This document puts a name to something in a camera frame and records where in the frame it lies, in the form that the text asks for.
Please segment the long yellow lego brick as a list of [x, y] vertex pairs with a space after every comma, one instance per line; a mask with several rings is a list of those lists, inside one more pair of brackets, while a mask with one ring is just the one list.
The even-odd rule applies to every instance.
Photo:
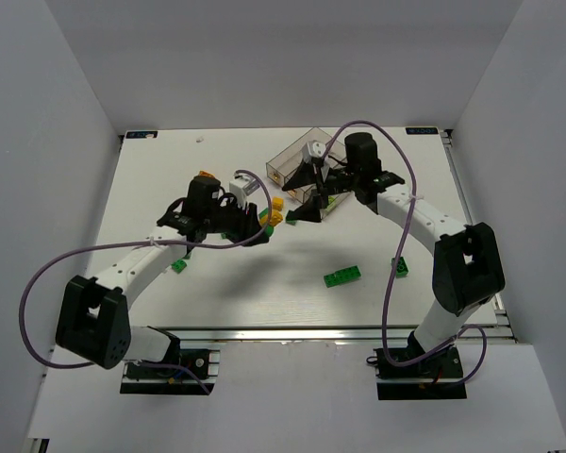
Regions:
[[270, 227], [276, 227], [283, 221], [283, 216], [279, 211], [273, 211], [271, 214], [266, 212], [264, 215], [261, 215], [259, 218], [259, 223], [262, 226], [268, 225]]

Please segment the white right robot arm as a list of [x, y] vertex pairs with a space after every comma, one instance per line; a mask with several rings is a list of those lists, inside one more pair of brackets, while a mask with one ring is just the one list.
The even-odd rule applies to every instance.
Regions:
[[288, 213], [290, 221], [321, 222], [321, 213], [334, 194], [352, 193], [375, 214], [403, 229], [432, 255], [435, 300], [426, 317], [409, 335], [402, 356], [383, 350], [393, 367], [406, 368], [432, 361], [465, 330], [466, 321], [505, 287], [494, 232], [485, 223], [465, 225], [418, 197], [415, 184], [383, 169], [377, 144], [366, 132], [345, 137], [346, 157], [332, 168], [328, 147], [310, 141], [302, 161], [284, 190], [312, 186], [308, 200]]

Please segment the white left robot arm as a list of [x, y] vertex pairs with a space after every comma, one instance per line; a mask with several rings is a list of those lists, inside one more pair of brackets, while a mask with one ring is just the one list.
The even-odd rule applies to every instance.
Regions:
[[66, 285], [56, 329], [61, 348], [111, 369], [122, 361], [180, 364], [180, 341], [155, 327], [133, 327], [129, 311], [148, 286], [210, 234], [223, 234], [227, 247], [267, 243], [258, 207], [248, 197], [264, 186], [255, 174], [239, 170], [223, 191], [218, 179], [195, 176], [185, 196], [158, 218], [145, 241], [102, 272], [73, 277]]

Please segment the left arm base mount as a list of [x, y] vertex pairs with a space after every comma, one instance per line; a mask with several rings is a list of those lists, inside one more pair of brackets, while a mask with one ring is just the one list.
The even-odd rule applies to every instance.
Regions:
[[127, 363], [121, 394], [208, 396], [219, 373], [221, 351], [183, 348], [175, 368], [156, 368]]

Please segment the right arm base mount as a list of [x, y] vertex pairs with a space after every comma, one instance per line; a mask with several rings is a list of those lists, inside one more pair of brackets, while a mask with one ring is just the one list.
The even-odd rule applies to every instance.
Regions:
[[380, 401], [462, 400], [467, 398], [463, 368], [458, 350], [445, 352], [408, 367], [392, 366], [378, 348], [366, 359], [375, 369], [377, 397]]

